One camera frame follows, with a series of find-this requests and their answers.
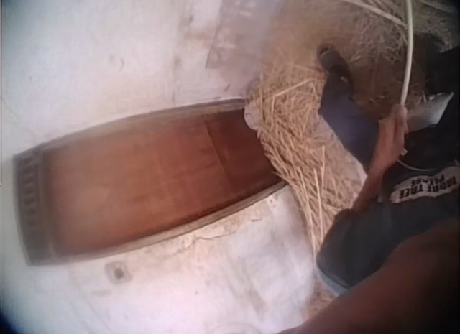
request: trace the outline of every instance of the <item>hand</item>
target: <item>hand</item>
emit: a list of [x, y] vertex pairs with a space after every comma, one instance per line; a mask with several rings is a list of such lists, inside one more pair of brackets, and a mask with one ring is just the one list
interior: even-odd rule
[[407, 110], [396, 105], [389, 116], [380, 121], [379, 138], [369, 173], [378, 174], [387, 171], [404, 150], [404, 135], [408, 132]]

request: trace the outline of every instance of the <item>t-shirt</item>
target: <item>t-shirt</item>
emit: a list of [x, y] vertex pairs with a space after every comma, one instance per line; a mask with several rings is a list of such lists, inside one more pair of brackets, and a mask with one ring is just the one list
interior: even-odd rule
[[459, 219], [459, 184], [456, 162], [408, 172], [388, 183], [381, 201], [365, 211], [341, 211], [318, 253], [320, 272], [344, 289], [366, 279], [405, 239]]

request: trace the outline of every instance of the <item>leg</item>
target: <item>leg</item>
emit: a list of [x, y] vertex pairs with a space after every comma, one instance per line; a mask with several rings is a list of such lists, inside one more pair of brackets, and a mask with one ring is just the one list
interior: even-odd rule
[[377, 121], [368, 117], [351, 98], [352, 79], [346, 63], [337, 51], [320, 48], [318, 59], [328, 71], [319, 114], [340, 142], [367, 170], [379, 133]]

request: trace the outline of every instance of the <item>foot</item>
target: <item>foot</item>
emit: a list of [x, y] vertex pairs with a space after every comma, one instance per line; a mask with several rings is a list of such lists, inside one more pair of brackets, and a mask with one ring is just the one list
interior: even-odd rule
[[340, 75], [347, 83], [353, 85], [350, 69], [333, 45], [320, 45], [317, 51], [317, 58], [324, 70], [328, 73]]

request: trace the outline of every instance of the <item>white wall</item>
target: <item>white wall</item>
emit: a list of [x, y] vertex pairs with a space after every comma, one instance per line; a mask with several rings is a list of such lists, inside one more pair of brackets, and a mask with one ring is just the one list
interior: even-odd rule
[[[257, 34], [233, 20], [247, 29], [240, 37], [257, 37], [245, 39], [253, 55], [231, 45], [219, 62], [232, 1], [3, 0], [1, 297], [24, 333], [273, 333], [305, 317], [312, 263], [288, 189], [105, 259], [29, 267], [19, 240], [16, 153], [105, 121], [244, 93], [270, 10], [252, 17]], [[130, 281], [109, 279], [113, 261]]]

